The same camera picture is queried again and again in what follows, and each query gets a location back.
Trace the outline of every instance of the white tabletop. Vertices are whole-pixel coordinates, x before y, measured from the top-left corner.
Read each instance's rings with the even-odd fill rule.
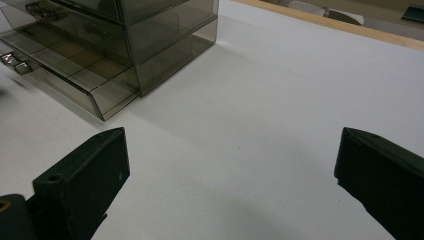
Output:
[[[94,239],[393,239],[333,171],[345,126],[424,156],[424,52],[228,0],[218,28],[107,123],[2,66],[0,195],[30,197],[49,166],[123,126],[132,175]]]

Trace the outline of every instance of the drawer handle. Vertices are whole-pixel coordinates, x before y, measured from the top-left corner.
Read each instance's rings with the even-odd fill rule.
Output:
[[[16,59],[15,54],[13,52],[1,55],[1,62],[8,67],[14,67],[17,64],[21,63],[21,61]]]

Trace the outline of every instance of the plastic drawer unit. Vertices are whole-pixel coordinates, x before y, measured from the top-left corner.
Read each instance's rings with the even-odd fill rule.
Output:
[[[1,61],[107,120],[216,41],[218,0],[0,0]]]

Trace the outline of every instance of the white table surface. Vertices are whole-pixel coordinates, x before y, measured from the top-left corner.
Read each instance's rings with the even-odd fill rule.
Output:
[[[94,239],[393,239],[333,171],[345,126],[424,156],[424,52],[228,0],[218,29],[107,123],[2,66],[0,195],[30,197],[44,170],[123,126],[131,176]]]

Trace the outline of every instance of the drawer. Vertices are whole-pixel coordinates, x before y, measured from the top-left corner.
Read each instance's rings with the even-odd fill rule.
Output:
[[[134,22],[135,19],[153,15],[165,9],[175,7],[188,0],[50,0],[71,6],[75,9],[90,12],[92,14]]]
[[[47,0],[2,1],[11,2],[2,11],[15,29],[38,20],[39,24],[49,25],[58,34],[83,39],[106,52],[129,58],[124,27],[119,24],[81,14]]]
[[[217,0],[191,0],[128,27],[133,59],[144,62],[217,19]]]
[[[214,20],[146,62],[137,64],[141,94],[149,92],[212,46],[216,41],[216,29],[217,20]]]
[[[128,61],[71,39],[60,40],[46,47],[18,31],[10,32],[1,39],[3,49],[12,49],[2,55],[2,62],[18,74],[46,83],[103,121],[139,95],[136,72]]]

